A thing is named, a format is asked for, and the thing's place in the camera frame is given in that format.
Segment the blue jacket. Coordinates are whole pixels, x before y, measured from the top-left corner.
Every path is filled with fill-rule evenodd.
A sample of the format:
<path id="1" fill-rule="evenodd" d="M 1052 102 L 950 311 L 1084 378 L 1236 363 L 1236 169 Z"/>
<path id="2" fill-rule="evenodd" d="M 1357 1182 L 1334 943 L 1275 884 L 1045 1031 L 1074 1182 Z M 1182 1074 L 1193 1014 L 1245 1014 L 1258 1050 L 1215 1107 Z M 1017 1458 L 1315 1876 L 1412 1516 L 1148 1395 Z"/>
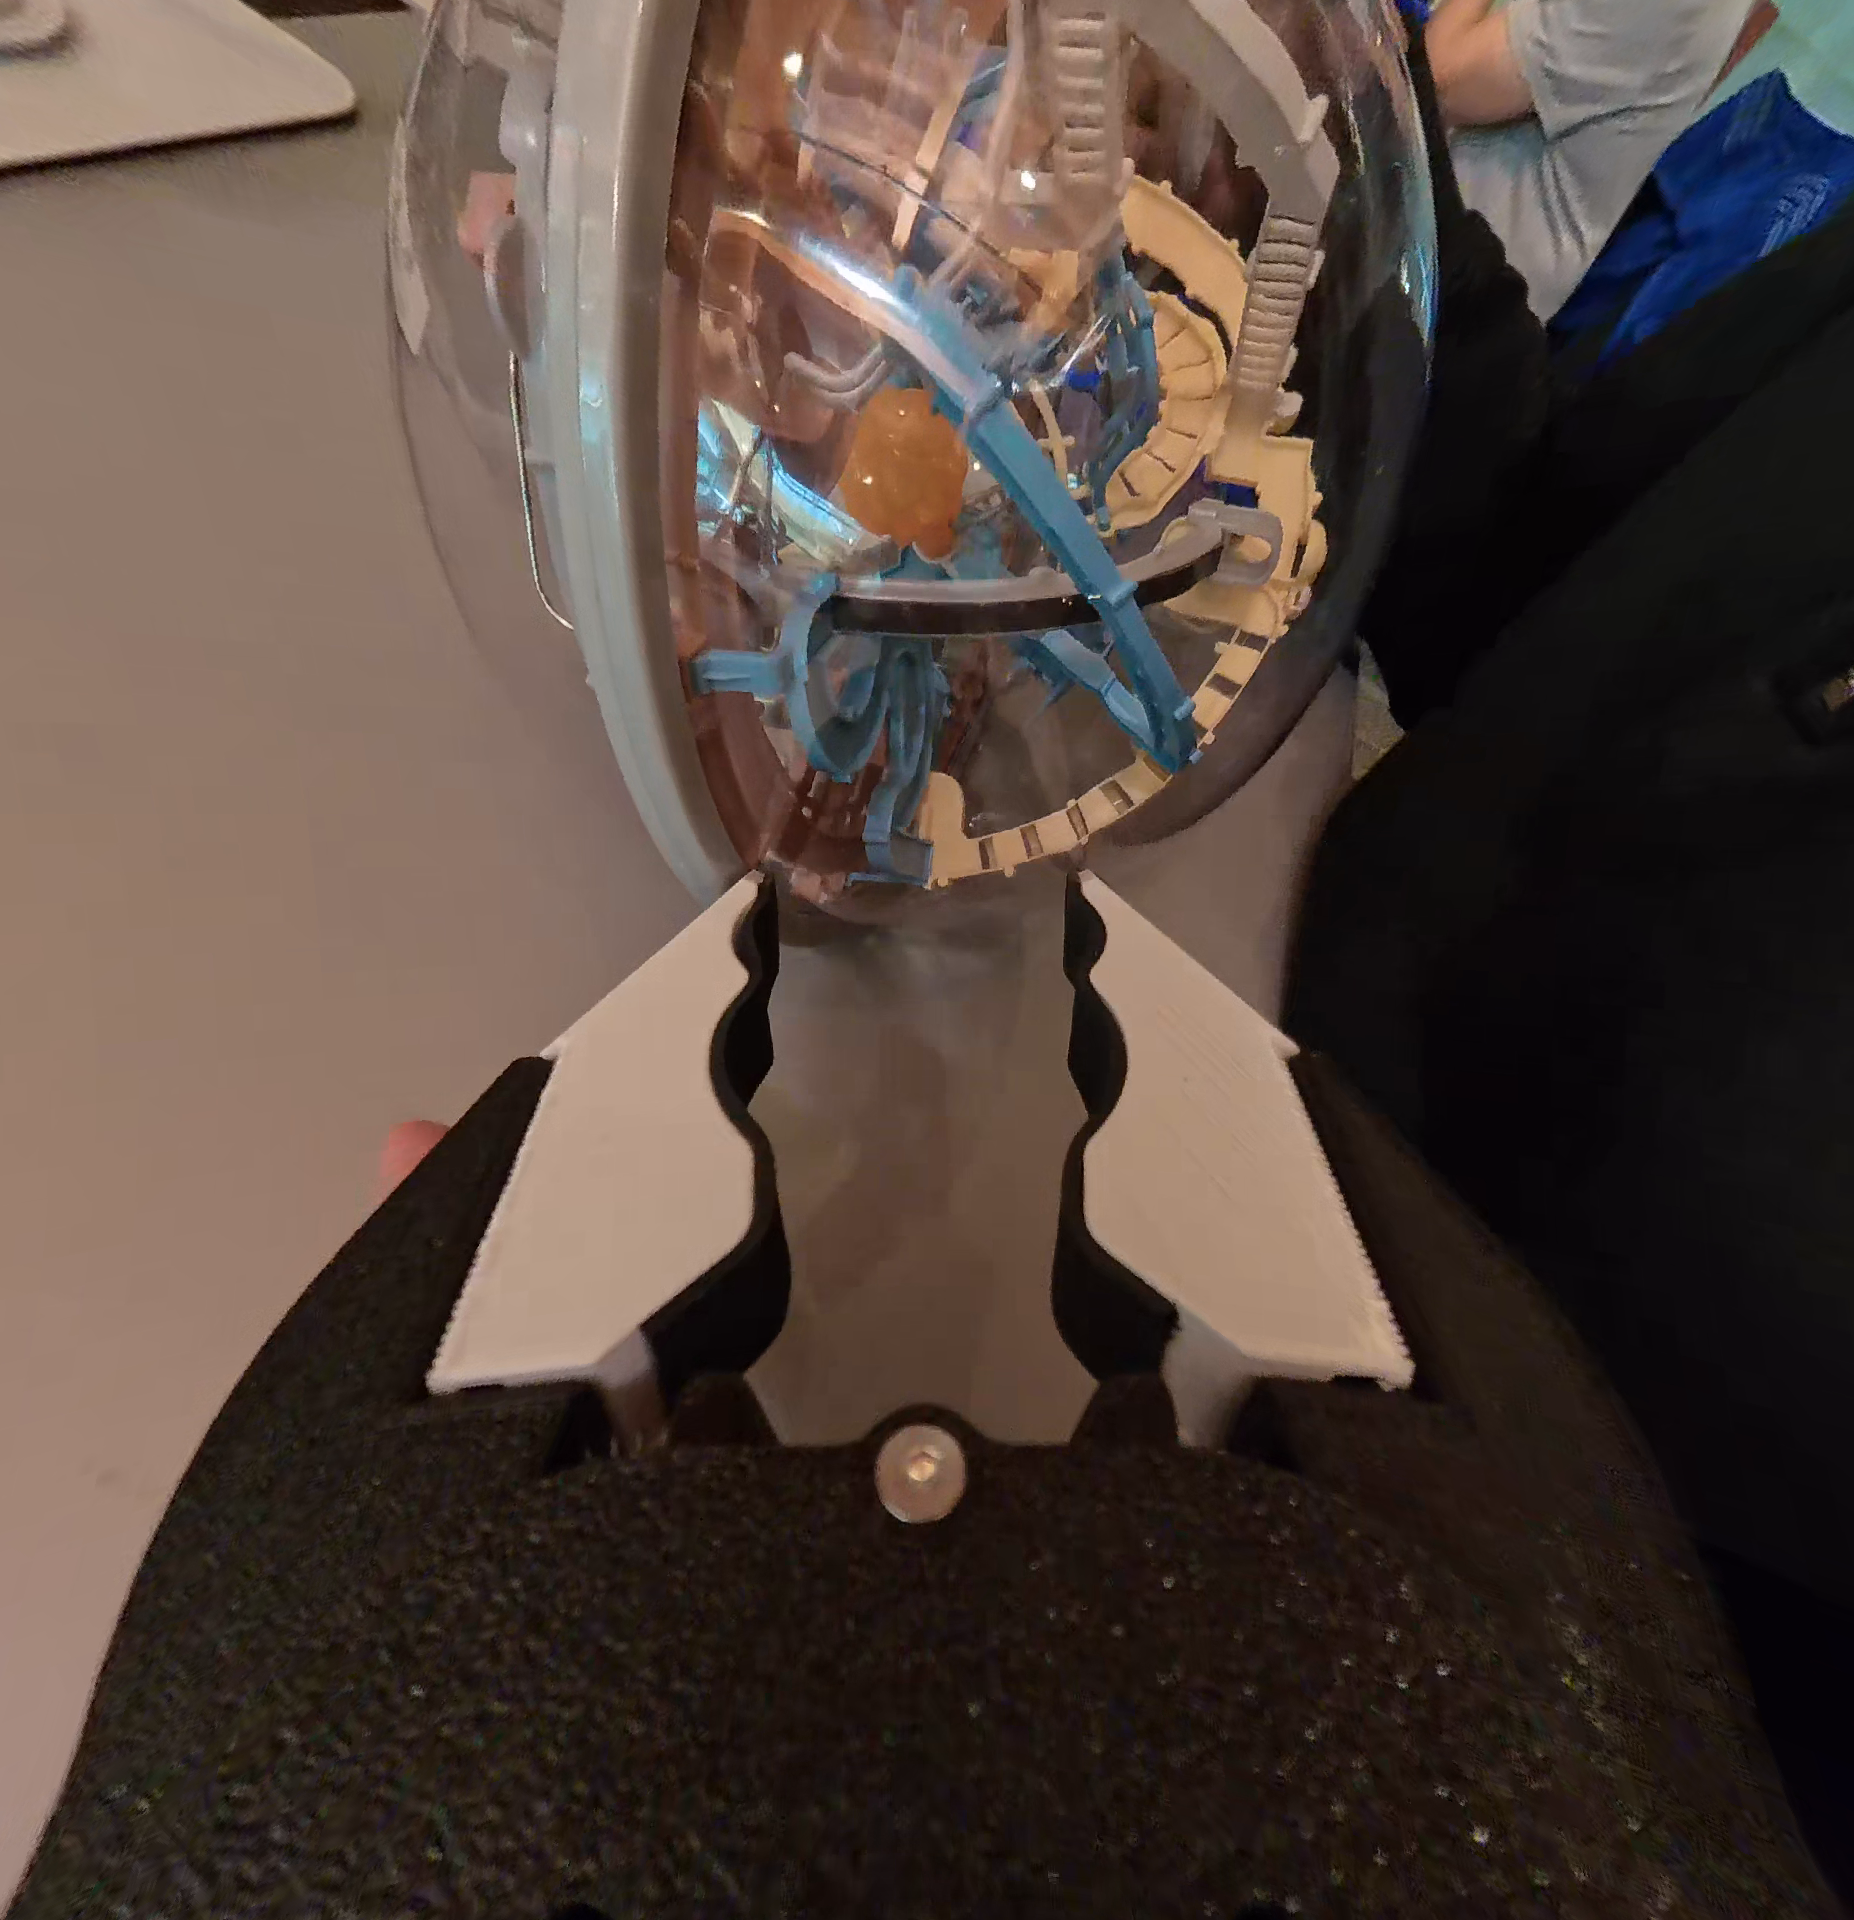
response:
<path id="1" fill-rule="evenodd" d="M 1819 231 L 1854 198 L 1854 129 L 1810 113 L 1796 80 L 1728 92 L 1634 188 L 1625 215 L 1553 314 L 1553 353 L 1590 368 L 1634 353 L 1741 269 Z"/>

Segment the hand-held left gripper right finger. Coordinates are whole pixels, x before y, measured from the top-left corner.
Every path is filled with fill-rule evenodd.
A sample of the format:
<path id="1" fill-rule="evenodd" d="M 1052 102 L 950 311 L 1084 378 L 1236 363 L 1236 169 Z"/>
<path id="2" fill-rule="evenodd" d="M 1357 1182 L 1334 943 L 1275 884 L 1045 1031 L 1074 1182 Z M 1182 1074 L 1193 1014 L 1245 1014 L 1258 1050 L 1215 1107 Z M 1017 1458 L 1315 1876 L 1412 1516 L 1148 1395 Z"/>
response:
<path id="1" fill-rule="evenodd" d="M 1232 1447 L 1253 1387 L 1412 1395 L 1417 1362 L 1295 1082 L 1295 1036 L 1108 884 L 1062 895 L 1074 1082 L 1052 1333 L 1160 1377 L 1182 1447 Z"/>

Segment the white monitor stand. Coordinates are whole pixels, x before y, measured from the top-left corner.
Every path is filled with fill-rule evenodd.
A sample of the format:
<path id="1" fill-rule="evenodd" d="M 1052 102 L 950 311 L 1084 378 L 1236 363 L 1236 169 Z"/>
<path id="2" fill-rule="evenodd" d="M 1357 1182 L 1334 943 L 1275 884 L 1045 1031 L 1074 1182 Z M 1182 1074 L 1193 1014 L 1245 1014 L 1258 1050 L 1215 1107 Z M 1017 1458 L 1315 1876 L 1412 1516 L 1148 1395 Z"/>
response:
<path id="1" fill-rule="evenodd" d="M 357 80 L 241 0 L 0 0 L 0 169 L 344 113 Z"/>

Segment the clear plastic maze ball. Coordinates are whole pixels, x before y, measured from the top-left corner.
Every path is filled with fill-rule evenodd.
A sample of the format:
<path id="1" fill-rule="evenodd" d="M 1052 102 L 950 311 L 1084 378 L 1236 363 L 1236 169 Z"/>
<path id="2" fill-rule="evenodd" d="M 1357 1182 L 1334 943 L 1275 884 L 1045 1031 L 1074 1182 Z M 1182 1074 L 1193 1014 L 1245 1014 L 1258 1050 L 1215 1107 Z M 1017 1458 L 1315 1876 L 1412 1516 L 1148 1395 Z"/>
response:
<path id="1" fill-rule="evenodd" d="M 1253 785 L 1397 539 L 1412 6 L 430 6 L 395 378 L 436 566 L 716 895 L 834 916 Z"/>

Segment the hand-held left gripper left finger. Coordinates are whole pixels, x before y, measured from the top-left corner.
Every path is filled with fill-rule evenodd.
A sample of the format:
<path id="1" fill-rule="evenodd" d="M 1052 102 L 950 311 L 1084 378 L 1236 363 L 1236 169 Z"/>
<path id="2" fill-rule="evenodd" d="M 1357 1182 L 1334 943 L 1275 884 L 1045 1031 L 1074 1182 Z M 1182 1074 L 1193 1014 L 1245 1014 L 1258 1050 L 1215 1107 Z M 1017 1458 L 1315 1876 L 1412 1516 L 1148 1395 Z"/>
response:
<path id="1" fill-rule="evenodd" d="M 535 1113 L 430 1352 L 430 1403 L 578 1387 L 615 1447 L 661 1447 L 704 1377 L 748 1377 L 790 1314 L 780 1154 L 754 1118 L 780 1031 L 780 884 L 734 884 L 535 1068 Z"/>

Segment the person's black jacket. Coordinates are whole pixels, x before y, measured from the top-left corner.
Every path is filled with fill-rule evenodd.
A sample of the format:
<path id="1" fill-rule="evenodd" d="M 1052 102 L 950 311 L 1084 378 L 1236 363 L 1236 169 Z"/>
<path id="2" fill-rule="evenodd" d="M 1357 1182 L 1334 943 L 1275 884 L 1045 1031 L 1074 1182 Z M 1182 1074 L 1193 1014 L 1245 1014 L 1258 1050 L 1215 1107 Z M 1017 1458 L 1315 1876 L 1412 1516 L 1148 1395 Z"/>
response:
<path id="1" fill-rule="evenodd" d="M 1854 1912 L 1854 198 L 1590 368 L 1438 163 L 1438 339 L 1291 1031 L 1624 1387 Z"/>

